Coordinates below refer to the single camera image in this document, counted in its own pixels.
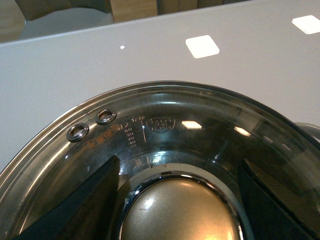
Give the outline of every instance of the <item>wooden floor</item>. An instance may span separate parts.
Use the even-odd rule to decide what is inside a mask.
[[[157,15],[156,0],[111,0],[111,6],[116,23]],[[24,25],[15,0],[0,0],[0,43],[16,40]]]

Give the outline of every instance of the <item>gray chair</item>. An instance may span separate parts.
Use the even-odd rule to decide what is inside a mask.
[[[110,0],[15,0],[25,17],[20,39],[109,25]]]

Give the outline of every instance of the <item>metal rivet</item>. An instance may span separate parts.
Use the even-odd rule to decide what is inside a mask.
[[[95,122],[99,125],[105,125],[111,123],[117,117],[117,113],[112,112],[109,109],[102,110],[95,116]]]
[[[66,138],[71,143],[79,142],[89,133],[89,126],[85,123],[79,123],[72,126],[66,134]]]

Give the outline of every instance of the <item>white table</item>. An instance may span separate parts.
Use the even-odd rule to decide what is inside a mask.
[[[307,15],[319,0],[254,0],[0,44],[0,171],[64,112],[139,82],[214,85],[320,125],[320,33],[292,24]],[[185,41],[203,35],[220,53],[195,59]]]

